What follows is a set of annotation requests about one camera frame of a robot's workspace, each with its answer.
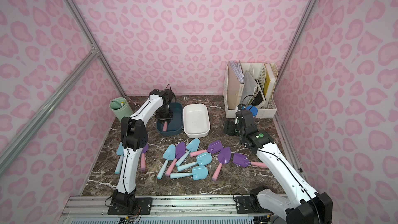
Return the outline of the purple square shovel pink handle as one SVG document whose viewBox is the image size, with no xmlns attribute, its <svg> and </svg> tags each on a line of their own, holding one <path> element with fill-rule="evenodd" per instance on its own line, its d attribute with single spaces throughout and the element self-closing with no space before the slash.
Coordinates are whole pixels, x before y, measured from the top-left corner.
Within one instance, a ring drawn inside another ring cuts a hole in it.
<svg viewBox="0 0 398 224">
<path fill-rule="evenodd" d="M 165 121 L 165 122 L 164 122 L 164 125 L 163 125 L 163 129 L 162 129 L 163 132 L 166 132 L 166 131 L 167 131 L 167 126 L 168 126 L 168 122 Z"/>
</svg>

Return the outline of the purple pointed shovel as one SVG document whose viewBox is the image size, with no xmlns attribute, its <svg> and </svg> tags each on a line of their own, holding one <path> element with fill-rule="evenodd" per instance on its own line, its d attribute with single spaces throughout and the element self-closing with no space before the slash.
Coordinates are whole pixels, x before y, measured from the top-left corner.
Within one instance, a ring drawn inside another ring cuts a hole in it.
<svg viewBox="0 0 398 224">
<path fill-rule="evenodd" d="M 218 154 L 218 161 L 219 161 L 219 165 L 217 166 L 213 176 L 212 176 L 212 180 L 216 181 L 218 179 L 218 176 L 221 172 L 221 168 L 223 165 L 228 164 L 230 162 L 231 159 L 231 148 L 230 147 L 225 147 L 223 148 L 219 154 Z"/>
<path fill-rule="evenodd" d="M 184 155 L 185 150 L 186 150 L 185 142 L 180 142 L 176 146 L 175 159 L 173 160 L 173 162 L 171 163 L 171 165 L 165 172 L 165 176 L 169 177 L 171 175 L 171 173 L 176 165 L 176 162 Z"/>
</svg>

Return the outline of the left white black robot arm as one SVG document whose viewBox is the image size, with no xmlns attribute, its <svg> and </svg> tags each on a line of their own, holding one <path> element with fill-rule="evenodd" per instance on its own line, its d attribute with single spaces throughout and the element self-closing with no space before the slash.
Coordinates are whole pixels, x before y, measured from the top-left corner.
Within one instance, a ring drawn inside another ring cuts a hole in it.
<svg viewBox="0 0 398 224">
<path fill-rule="evenodd" d="M 130 195 L 136 189 L 136 173 L 143 148 L 148 143 L 146 125 L 152 116 L 161 123 L 170 122 L 173 111 L 170 103 L 175 98 L 171 89 L 154 89 L 136 112 L 121 120 L 123 162 L 116 192 Z"/>
</svg>

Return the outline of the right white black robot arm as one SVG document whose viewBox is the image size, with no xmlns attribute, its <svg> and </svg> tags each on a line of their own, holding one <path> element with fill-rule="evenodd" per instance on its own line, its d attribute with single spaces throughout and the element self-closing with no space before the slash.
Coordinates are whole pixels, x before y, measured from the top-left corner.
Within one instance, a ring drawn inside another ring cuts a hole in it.
<svg viewBox="0 0 398 224">
<path fill-rule="evenodd" d="M 251 111 L 238 110 L 235 120 L 224 123 L 224 133 L 236 136 L 270 170 L 286 193 L 281 197 L 265 186 L 251 191 L 254 206 L 273 213 L 272 224 L 330 224 L 333 201 L 318 193 L 289 163 L 272 137 L 259 130 Z"/>
</svg>

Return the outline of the dark teal storage box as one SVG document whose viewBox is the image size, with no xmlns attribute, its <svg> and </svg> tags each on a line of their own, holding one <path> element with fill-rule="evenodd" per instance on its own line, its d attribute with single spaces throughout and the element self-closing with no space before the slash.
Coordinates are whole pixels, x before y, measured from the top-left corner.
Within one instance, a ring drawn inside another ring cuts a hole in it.
<svg viewBox="0 0 398 224">
<path fill-rule="evenodd" d="M 164 124 L 161 121 L 157 121 L 157 131 L 162 136 L 176 136 L 179 135 L 183 129 L 183 107 L 178 102 L 173 102 L 170 104 L 170 109 L 173 111 L 173 118 L 167 124 L 167 130 L 163 131 Z"/>
</svg>

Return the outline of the white storage box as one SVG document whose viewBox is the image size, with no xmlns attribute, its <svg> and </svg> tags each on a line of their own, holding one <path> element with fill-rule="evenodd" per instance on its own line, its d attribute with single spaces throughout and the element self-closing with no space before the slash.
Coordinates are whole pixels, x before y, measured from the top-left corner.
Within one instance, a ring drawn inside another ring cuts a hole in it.
<svg viewBox="0 0 398 224">
<path fill-rule="evenodd" d="M 183 108 L 183 130 L 191 138 L 203 138 L 209 134 L 210 121 L 206 105 L 189 104 Z"/>
</svg>

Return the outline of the blue lid pencil tube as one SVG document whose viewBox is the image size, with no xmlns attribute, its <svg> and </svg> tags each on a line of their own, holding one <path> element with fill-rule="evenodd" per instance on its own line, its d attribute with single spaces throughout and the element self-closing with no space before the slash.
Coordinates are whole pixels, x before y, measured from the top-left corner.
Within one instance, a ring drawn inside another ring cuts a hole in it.
<svg viewBox="0 0 398 224">
<path fill-rule="evenodd" d="M 256 116 L 258 114 L 258 109 L 255 106 L 251 105 L 251 106 L 246 107 L 246 109 L 252 113 L 254 118 L 256 118 Z"/>
</svg>

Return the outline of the blue pointed shovel left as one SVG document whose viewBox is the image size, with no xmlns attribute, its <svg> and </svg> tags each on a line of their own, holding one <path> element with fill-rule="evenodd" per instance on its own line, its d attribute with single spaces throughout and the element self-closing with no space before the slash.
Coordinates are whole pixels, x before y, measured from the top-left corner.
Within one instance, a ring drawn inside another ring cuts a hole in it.
<svg viewBox="0 0 398 224">
<path fill-rule="evenodd" d="M 169 161 L 175 159 L 175 153 L 176 153 L 176 146 L 174 144 L 170 145 L 166 149 L 166 151 L 163 154 L 163 158 L 165 159 L 165 162 L 164 162 L 164 164 L 162 165 L 162 167 L 160 168 L 160 170 L 159 170 L 159 172 L 157 174 L 157 179 L 159 179 L 159 180 L 162 179 Z"/>
</svg>

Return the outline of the blue round shovel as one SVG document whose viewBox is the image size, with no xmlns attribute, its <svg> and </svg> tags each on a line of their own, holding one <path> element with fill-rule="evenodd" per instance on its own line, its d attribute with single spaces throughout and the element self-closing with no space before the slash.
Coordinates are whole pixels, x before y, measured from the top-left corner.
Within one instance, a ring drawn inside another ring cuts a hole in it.
<svg viewBox="0 0 398 224">
<path fill-rule="evenodd" d="M 191 162 L 177 167 L 177 171 L 181 172 L 193 166 L 206 166 L 212 162 L 212 155 L 208 152 L 202 153 L 197 156 L 196 162 Z"/>
</svg>

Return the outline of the green pen holder cup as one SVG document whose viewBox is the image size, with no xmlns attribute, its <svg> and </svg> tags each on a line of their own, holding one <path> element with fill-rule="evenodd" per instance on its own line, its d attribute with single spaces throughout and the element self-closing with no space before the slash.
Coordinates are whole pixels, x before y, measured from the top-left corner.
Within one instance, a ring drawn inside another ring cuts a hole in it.
<svg viewBox="0 0 398 224">
<path fill-rule="evenodd" d="M 127 99 L 124 97 L 111 100 L 109 107 L 120 122 L 124 117 L 130 117 L 134 113 Z"/>
</svg>

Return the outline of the white desk file organizer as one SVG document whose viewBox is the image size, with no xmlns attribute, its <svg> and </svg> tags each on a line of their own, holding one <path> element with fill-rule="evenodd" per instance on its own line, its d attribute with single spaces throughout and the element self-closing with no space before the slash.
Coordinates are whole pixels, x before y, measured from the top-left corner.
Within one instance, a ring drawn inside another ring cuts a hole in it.
<svg viewBox="0 0 398 224">
<path fill-rule="evenodd" d="M 242 106 L 253 106 L 258 118 L 273 118 L 277 112 L 273 99 L 277 76 L 275 63 L 230 61 L 223 89 L 226 117 L 235 118 Z"/>
</svg>

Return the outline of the blue square shovel front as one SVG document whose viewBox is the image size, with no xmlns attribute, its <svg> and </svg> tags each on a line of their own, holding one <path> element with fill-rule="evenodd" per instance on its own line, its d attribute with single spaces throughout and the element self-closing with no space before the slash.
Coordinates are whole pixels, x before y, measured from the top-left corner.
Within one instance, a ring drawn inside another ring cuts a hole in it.
<svg viewBox="0 0 398 224">
<path fill-rule="evenodd" d="M 171 173 L 170 179 L 192 177 L 193 180 L 202 180 L 208 176 L 208 169 L 205 166 L 197 166 L 190 173 Z"/>
</svg>

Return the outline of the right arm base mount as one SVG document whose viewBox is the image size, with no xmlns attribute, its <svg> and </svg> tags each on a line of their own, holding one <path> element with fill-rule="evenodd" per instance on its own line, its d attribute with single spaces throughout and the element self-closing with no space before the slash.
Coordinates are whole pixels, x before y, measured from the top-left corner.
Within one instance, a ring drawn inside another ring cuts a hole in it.
<svg viewBox="0 0 398 224">
<path fill-rule="evenodd" d="M 252 195 L 243 196 L 241 194 L 234 194 L 233 201 L 235 202 L 238 214 L 273 214 L 272 211 L 261 207 Z"/>
</svg>

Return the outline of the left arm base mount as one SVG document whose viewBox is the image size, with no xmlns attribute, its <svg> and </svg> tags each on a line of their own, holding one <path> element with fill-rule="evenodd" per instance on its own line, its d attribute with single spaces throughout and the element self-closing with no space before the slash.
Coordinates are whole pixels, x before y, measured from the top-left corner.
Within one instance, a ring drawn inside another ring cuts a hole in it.
<svg viewBox="0 0 398 224">
<path fill-rule="evenodd" d="M 135 191 L 132 193 L 121 193 L 114 190 L 111 196 L 111 202 L 108 207 L 108 215 L 149 215 L 152 207 L 153 198 L 135 197 Z"/>
</svg>

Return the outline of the aluminium front rail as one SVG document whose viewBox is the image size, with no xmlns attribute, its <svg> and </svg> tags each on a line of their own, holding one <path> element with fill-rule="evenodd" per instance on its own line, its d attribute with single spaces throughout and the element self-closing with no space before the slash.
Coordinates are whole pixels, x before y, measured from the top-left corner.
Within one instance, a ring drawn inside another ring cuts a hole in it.
<svg viewBox="0 0 398 224">
<path fill-rule="evenodd" d="M 233 195 L 152 196 L 148 216 L 226 216 L 238 214 Z M 111 216 L 107 214 L 111 197 L 72 197 L 62 211 L 63 218 Z"/>
</svg>

